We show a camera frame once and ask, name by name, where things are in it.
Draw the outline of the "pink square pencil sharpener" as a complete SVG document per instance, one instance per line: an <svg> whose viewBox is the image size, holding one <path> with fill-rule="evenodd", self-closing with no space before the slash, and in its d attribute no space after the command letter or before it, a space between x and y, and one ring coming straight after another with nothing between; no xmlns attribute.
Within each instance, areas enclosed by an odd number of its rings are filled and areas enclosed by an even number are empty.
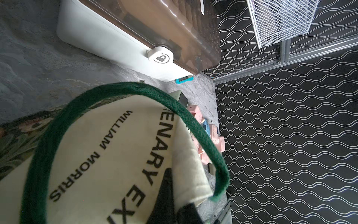
<svg viewBox="0 0 358 224"><path fill-rule="evenodd" d="M219 137L214 137L213 138L213 143L215 144L216 148L218 149L219 152L224 152L225 151L225 139L223 136L219 136Z"/></svg>

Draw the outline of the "pink round pencil sharpener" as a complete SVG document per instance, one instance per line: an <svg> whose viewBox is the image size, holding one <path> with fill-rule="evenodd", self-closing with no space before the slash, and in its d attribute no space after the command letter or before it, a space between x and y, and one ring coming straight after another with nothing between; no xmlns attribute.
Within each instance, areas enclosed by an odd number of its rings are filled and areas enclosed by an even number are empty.
<svg viewBox="0 0 358 224"><path fill-rule="evenodd" d="M210 128L210 138L213 142L218 142L219 141L219 134L218 134L218 128L216 125L214 124L209 124L209 128Z"/></svg>

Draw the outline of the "pink boxy pencil sharpener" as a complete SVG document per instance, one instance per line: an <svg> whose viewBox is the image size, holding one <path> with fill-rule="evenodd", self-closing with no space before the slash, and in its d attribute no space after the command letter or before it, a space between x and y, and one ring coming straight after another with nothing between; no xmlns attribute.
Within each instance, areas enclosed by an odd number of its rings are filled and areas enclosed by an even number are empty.
<svg viewBox="0 0 358 224"><path fill-rule="evenodd" d="M195 137L193 137L193 143L195 145L199 157L202 158L206 152L203 150L202 146Z"/></svg>

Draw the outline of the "blue square pencil sharpener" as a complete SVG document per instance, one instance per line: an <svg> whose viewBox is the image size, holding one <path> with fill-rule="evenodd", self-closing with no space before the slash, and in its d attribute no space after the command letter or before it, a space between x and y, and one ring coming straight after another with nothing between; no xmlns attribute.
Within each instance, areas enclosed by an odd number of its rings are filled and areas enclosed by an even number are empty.
<svg viewBox="0 0 358 224"><path fill-rule="evenodd" d="M202 127L204 128L204 130L206 131L206 133L208 135L210 135L210 126L208 124L208 121L206 118L204 118L203 122L201 123Z"/></svg>

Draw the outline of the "green pencil sharpener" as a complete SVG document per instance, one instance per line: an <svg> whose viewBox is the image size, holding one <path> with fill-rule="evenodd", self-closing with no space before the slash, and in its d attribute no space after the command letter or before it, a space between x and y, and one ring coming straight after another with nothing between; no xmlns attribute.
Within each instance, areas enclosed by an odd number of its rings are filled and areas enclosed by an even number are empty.
<svg viewBox="0 0 358 224"><path fill-rule="evenodd" d="M169 95L173 97L175 100L177 100L185 108L188 107L189 100L181 90L173 91L169 93Z"/></svg>

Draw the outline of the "cream tote bag green handles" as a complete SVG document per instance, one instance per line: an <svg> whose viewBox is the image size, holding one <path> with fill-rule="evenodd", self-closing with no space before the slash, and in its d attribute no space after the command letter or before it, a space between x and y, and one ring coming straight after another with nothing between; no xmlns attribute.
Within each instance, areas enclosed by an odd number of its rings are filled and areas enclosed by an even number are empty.
<svg viewBox="0 0 358 224"><path fill-rule="evenodd" d="M195 137L212 163L203 164ZM147 224L167 168L175 224L202 224L227 165L194 116L141 82L95 87L1 126L1 223Z"/></svg>

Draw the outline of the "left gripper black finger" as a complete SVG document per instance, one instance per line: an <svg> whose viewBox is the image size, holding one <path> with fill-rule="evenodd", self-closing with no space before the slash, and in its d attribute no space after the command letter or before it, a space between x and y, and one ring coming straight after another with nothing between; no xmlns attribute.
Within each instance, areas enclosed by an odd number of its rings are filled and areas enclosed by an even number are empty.
<svg viewBox="0 0 358 224"><path fill-rule="evenodd" d="M165 170L154 209L147 224L175 224L172 169Z"/></svg>

